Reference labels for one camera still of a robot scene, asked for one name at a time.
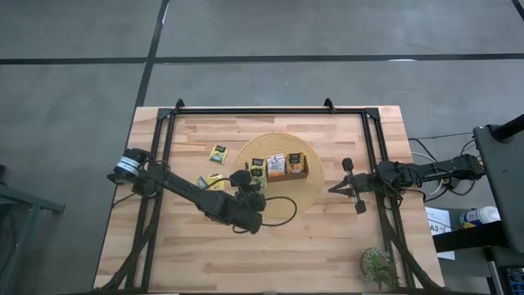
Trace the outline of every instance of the concrete floor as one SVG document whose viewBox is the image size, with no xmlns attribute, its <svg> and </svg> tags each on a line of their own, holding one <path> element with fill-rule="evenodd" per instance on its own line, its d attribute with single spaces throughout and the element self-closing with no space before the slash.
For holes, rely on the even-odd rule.
<svg viewBox="0 0 524 295">
<path fill-rule="evenodd" d="M 160 0 L 0 0 L 0 59 L 145 57 Z M 159 57 L 524 52 L 510 0 L 171 0 Z M 0 163 L 7 182 L 66 202 L 43 214 L 18 293 L 89 290 L 144 65 L 0 66 Z M 400 105 L 410 137 L 468 132 L 522 114 L 524 61 L 156 65 L 146 106 Z M 468 136 L 426 140 L 439 159 Z M 420 152 L 420 147 L 412 146 Z M 493 204 L 481 181 L 433 207 Z M 487 292 L 456 276 L 453 290 Z"/>
</svg>

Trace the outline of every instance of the small wooden box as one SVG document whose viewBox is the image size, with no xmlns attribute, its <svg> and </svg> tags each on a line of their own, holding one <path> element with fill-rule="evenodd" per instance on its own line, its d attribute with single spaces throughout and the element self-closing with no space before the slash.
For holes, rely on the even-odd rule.
<svg viewBox="0 0 524 295">
<path fill-rule="evenodd" d="M 304 171 L 300 173 L 291 173 L 291 174 L 269 177 L 268 166 L 267 165 L 265 166 L 265 174 L 268 176 L 268 183 L 286 181 L 286 180 L 294 180 L 294 179 L 304 179 L 308 177 L 308 173 L 309 173 L 308 159 L 305 157 L 305 155 L 304 155 Z"/>
</svg>

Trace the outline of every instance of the white paper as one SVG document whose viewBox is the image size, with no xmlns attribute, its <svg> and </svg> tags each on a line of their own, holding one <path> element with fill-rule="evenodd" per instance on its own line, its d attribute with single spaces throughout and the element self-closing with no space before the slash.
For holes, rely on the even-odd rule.
<svg viewBox="0 0 524 295">
<path fill-rule="evenodd" d="M 449 212 L 446 210 L 426 207 L 427 221 L 431 230 L 431 235 L 448 233 L 451 231 Z M 455 260 L 455 252 L 442 252 L 436 254 L 439 258 Z"/>
</svg>

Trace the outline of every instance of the wooden tabletop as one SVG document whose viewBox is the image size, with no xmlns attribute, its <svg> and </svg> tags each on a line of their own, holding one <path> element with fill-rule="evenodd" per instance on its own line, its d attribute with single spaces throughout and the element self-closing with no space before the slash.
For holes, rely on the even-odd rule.
<svg viewBox="0 0 524 295">
<path fill-rule="evenodd" d="M 390 159 L 411 162 L 400 108 L 379 109 Z M 157 107 L 137 109 L 129 137 L 130 147 L 151 148 L 157 110 Z M 377 137 L 371 124 L 378 156 Z M 368 211 L 358 216 L 352 198 L 328 193 L 328 188 L 338 184 L 345 175 L 341 167 L 344 157 L 353 159 L 356 174 L 369 173 L 359 116 L 176 116 L 169 159 L 171 170 L 190 181 L 217 172 L 230 175 L 242 147 L 253 138 L 270 132 L 298 136 L 320 156 L 325 181 L 317 202 L 282 227 L 263 227 L 256 235 L 234 234 L 231 227 L 208 220 L 192 203 L 165 190 L 150 292 L 377 291 L 375 284 L 362 283 L 364 276 L 360 270 L 364 251 L 383 245 L 375 196 L 363 194 Z M 230 149 L 223 165 L 208 161 L 214 144 Z M 128 195 L 130 189 L 129 186 L 118 188 L 115 200 Z M 139 197 L 132 197 L 113 209 L 95 287 L 106 283 L 129 254 L 139 203 Z M 443 285 L 421 196 L 406 193 L 400 211 L 410 251 L 430 277 Z M 396 263 L 401 270 L 398 255 Z M 141 269 L 139 264 L 138 282 Z"/>
</svg>

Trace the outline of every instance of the green plant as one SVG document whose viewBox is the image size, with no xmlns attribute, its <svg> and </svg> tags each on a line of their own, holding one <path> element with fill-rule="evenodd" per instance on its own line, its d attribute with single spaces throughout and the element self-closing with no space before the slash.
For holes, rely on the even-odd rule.
<svg viewBox="0 0 524 295">
<path fill-rule="evenodd" d="M 375 282 L 382 291 L 382 284 L 396 289 L 398 277 L 395 275 L 395 266 L 391 264 L 390 253 L 371 247 L 362 255 L 362 271 L 366 275 L 365 283 Z"/>
</svg>

